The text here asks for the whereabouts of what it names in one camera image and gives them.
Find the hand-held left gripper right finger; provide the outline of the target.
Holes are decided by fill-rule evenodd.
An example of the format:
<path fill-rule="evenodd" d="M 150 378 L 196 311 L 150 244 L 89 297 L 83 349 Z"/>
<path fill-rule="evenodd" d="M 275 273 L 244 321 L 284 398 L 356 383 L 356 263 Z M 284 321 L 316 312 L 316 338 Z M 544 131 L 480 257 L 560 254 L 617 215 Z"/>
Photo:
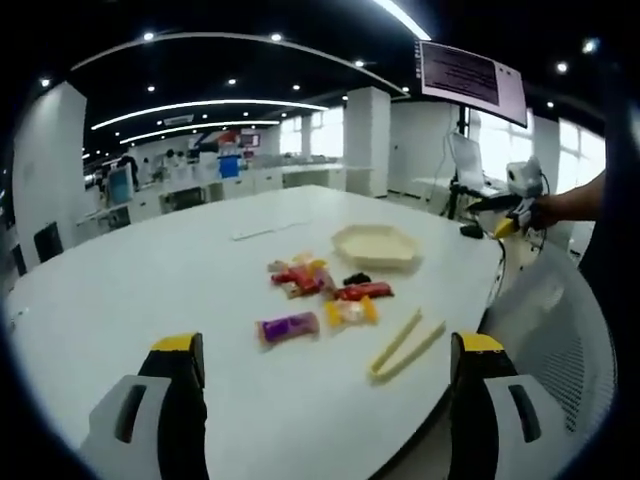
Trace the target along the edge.
<path fill-rule="evenodd" d="M 451 479 L 554 479 L 561 407 L 485 334 L 451 335 Z"/>

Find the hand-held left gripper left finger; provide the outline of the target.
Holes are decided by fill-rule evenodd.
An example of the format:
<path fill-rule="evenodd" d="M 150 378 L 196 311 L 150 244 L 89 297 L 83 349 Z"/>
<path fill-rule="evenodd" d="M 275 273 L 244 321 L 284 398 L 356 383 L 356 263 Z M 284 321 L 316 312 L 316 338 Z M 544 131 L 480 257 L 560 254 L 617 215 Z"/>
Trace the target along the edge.
<path fill-rule="evenodd" d="M 157 341 L 89 415 L 79 454 L 97 479 L 206 479 L 203 337 Z"/>

